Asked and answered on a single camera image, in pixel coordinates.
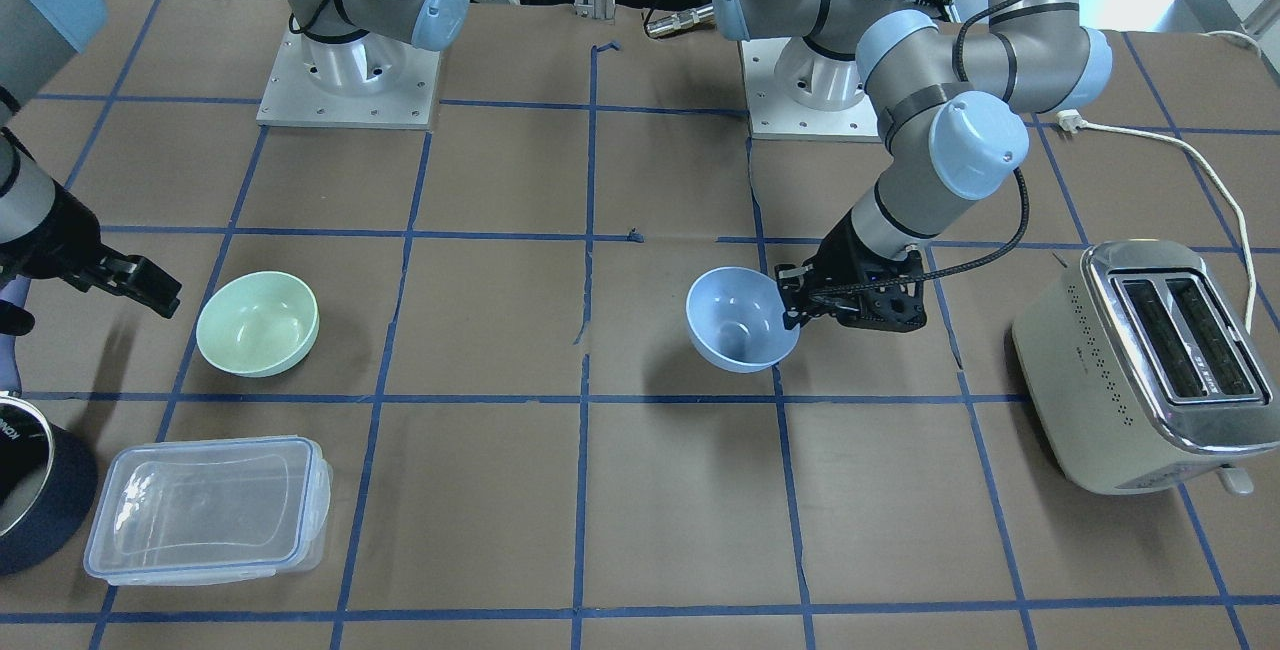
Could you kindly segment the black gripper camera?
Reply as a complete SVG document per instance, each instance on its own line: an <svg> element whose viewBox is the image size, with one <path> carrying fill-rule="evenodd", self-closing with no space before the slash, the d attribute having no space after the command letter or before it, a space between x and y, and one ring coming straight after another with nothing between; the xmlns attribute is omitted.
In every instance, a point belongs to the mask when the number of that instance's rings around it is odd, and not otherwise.
<svg viewBox="0 0 1280 650"><path fill-rule="evenodd" d="M867 248L852 223L852 211L824 237L812 264L777 264L776 284L783 303L782 322L787 331L800 330L810 319L829 316L851 326L850 305L890 305L906 296L906 287L873 287L838 290L838 287L870 284L899 276L895 261Z"/></svg>
<svg viewBox="0 0 1280 650"><path fill-rule="evenodd" d="M106 255L97 218L63 186L55 186L49 212L35 229L3 244L1 264L3 281L61 278L81 293L96 287L163 319L180 307L180 281L142 255Z"/></svg>

